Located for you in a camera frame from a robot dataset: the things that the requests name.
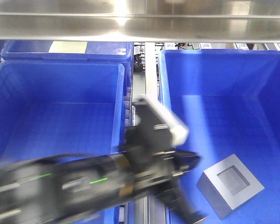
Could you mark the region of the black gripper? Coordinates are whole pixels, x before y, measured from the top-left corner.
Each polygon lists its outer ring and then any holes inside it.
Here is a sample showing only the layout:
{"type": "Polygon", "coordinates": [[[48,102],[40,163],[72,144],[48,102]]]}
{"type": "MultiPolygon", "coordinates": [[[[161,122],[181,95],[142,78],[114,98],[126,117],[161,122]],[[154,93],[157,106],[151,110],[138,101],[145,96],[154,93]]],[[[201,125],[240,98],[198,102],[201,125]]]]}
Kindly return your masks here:
{"type": "Polygon", "coordinates": [[[171,147],[172,136],[145,102],[135,102],[139,124],[127,128],[126,143],[121,146],[133,171],[135,198],[153,195],[186,224],[201,222],[182,193],[179,179],[201,160],[195,152],[171,147]]]}

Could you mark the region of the black gray robot arm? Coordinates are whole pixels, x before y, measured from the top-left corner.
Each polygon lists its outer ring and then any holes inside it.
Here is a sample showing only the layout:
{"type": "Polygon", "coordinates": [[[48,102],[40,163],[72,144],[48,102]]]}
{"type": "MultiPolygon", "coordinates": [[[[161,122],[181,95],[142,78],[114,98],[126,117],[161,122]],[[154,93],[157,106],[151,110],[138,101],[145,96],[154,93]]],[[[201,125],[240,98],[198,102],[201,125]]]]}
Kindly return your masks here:
{"type": "Polygon", "coordinates": [[[0,224],[69,224],[149,195],[187,224],[203,221],[179,185],[201,159],[177,149],[187,127],[159,103],[134,105],[140,123],[128,127],[118,153],[66,162],[54,155],[1,167],[0,224]]]}

